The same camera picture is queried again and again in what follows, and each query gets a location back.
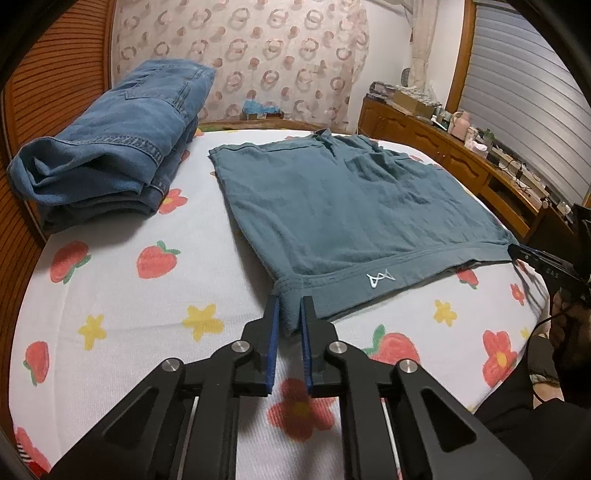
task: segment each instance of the metal pivot screw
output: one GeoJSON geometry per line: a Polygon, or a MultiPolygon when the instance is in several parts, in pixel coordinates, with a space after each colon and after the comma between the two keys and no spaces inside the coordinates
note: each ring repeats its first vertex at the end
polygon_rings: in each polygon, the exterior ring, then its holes
{"type": "Polygon", "coordinates": [[[400,362],[400,370],[406,374],[413,374],[417,371],[418,365],[414,360],[405,358],[400,362]]]}
{"type": "Polygon", "coordinates": [[[178,358],[167,358],[160,365],[165,372],[176,372],[181,366],[181,362],[178,361],[178,358]]]}
{"type": "Polygon", "coordinates": [[[232,344],[232,350],[234,350],[236,353],[244,353],[248,351],[250,347],[251,344],[248,343],[246,340],[236,340],[232,344]]]}
{"type": "Polygon", "coordinates": [[[332,342],[329,345],[329,350],[333,353],[345,353],[347,351],[347,344],[344,342],[332,342]]]}

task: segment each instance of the floral bedsheet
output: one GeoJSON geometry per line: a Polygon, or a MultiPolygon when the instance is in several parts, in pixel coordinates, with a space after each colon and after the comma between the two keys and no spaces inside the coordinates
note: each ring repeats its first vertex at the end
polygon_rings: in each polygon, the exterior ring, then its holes
{"type": "MultiPolygon", "coordinates": [[[[208,357],[262,315],[272,281],[228,214],[207,153],[306,134],[198,131],[154,217],[118,215],[51,236],[22,304],[10,369],[19,450],[35,473],[163,359],[208,357]]],[[[380,144],[440,168],[413,148],[380,144]]],[[[523,263],[496,264],[441,274],[336,328],[373,359],[415,359],[474,411],[547,314],[541,277],[523,263]]],[[[238,479],[343,478],[338,401],[306,395],[297,336],[281,339],[273,394],[241,402],[238,479]]]]}

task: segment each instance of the window blind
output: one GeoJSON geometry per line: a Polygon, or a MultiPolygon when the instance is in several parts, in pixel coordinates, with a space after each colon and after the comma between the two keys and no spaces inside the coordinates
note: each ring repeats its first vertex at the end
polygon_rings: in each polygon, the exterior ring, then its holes
{"type": "Polygon", "coordinates": [[[537,30],[509,5],[476,1],[460,110],[490,128],[571,203],[591,184],[591,108],[537,30]]]}

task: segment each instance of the blue denim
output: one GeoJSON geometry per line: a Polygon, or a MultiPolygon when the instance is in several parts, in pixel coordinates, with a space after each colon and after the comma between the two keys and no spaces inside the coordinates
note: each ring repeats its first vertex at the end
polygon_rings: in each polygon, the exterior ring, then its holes
{"type": "Polygon", "coordinates": [[[11,186],[56,232],[111,211],[156,212],[215,78],[190,60],[148,60],[55,137],[21,147],[11,186]]]}

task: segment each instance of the wooden headboard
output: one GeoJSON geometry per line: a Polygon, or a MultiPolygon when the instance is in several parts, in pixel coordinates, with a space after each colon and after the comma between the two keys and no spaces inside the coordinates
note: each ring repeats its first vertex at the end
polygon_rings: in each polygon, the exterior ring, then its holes
{"type": "Polygon", "coordinates": [[[9,188],[20,146],[54,135],[111,87],[115,0],[79,0],[35,42],[2,91],[0,138],[0,425],[12,435],[8,374],[22,298],[45,244],[34,205],[9,188]]]}

